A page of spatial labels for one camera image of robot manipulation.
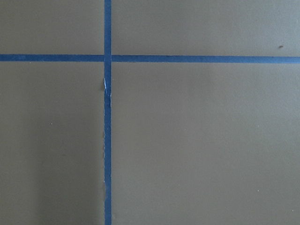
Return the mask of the blue tape line lengthwise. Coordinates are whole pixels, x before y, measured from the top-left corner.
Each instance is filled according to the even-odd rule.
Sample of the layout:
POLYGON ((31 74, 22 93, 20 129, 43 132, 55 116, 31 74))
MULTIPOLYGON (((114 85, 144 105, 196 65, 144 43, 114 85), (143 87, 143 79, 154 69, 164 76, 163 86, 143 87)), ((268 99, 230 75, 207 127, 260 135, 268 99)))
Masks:
POLYGON ((105 224, 112 224, 112 144, 111 144, 111 68, 112 68, 112 37, 111 37, 110 0, 104 1, 104 183, 105 183, 105 224))

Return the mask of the blue tape line crosswise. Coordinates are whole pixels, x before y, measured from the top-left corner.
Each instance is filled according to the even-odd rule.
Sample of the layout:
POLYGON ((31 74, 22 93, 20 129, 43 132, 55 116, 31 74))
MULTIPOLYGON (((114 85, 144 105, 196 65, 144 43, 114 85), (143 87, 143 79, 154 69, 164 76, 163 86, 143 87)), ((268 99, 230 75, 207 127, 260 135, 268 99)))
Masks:
POLYGON ((1 54, 1 61, 27 62, 154 62, 154 63, 259 63, 299 64, 299 57, 286 56, 187 56, 187 55, 87 55, 87 54, 1 54))

